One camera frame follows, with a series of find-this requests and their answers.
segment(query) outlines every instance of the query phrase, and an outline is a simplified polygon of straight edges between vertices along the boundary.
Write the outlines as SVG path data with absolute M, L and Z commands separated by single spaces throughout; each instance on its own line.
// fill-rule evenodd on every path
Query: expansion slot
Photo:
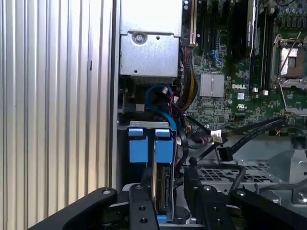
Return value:
M 209 50 L 209 18 L 207 12 L 207 1 L 202 1 L 199 6 L 200 16 L 198 17 L 198 38 L 200 52 L 208 53 Z
M 191 0 L 190 1 L 190 8 L 191 8 L 191 14 L 190 14 L 190 46 L 196 45 L 196 22 L 197 22 L 197 5 L 198 0 Z
M 210 51 L 216 50 L 218 14 L 219 14 L 219 2 L 213 1 L 211 14 L 210 14 L 210 40 L 209 40 L 209 50 Z

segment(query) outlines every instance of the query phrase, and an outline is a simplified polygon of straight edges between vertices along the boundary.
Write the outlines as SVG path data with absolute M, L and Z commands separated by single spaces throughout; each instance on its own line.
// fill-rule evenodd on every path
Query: blue tab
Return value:
M 158 138 L 170 138 L 171 134 L 169 132 L 169 129 L 156 129 L 155 136 Z
M 174 140 L 156 140 L 155 141 L 155 159 L 157 163 L 173 162 Z
M 148 138 L 144 140 L 130 140 L 130 162 L 147 163 L 148 162 Z
M 128 131 L 129 137 L 140 137 L 143 136 L 143 129 L 142 128 L 130 128 Z
M 165 223 L 167 223 L 166 215 L 158 215 L 157 218 L 158 218 L 158 222 L 159 222 L 160 224 L 165 224 Z

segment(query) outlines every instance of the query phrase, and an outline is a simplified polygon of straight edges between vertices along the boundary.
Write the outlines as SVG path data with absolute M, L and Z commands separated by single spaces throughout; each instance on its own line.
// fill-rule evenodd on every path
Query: capacitor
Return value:
M 297 27 L 298 27 L 298 28 L 302 28 L 302 23 L 303 23 L 302 20 L 301 20 L 301 19 L 298 19 L 298 20 L 297 20 Z
M 303 9 L 299 9 L 298 11 L 296 11 L 296 15 L 297 16 L 303 16 L 304 15 Z
M 303 21 L 303 28 L 306 29 L 307 28 L 307 19 L 302 18 L 302 21 Z
M 296 18 L 292 19 L 292 28 L 296 28 Z
M 291 18 L 288 18 L 288 19 L 287 19 L 287 27 L 290 28 L 291 25 L 292 25 L 292 23 L 291 23 Z
M 296 13 L 296 9 L 293 8 L 293 9 L 290 10 L 289 15 L 294 16 L 295 13 Z
M 282 18 L 281 27 L 286 27 L 286 19 Z
M 289 14 L 289 12 L 290 12 L 290 9 L 289 9 L 289 8 L 287 8 L 287 9 L 285 9 L 285 10 L 283 11 L 283 15 L 288 15 L 288 14 Z

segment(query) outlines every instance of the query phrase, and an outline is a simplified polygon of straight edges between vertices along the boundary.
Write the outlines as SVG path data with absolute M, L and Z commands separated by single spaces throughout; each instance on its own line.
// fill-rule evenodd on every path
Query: heatsink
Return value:
M 203 73 L 201 75 L 200 97 L 224 97 L 224 74 Z

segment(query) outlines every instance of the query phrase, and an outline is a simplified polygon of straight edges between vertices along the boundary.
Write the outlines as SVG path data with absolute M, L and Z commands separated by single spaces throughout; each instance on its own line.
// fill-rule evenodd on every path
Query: ribbed metal panel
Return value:
M 0 230 L 108 185 L 112 0 L 0 0 Z

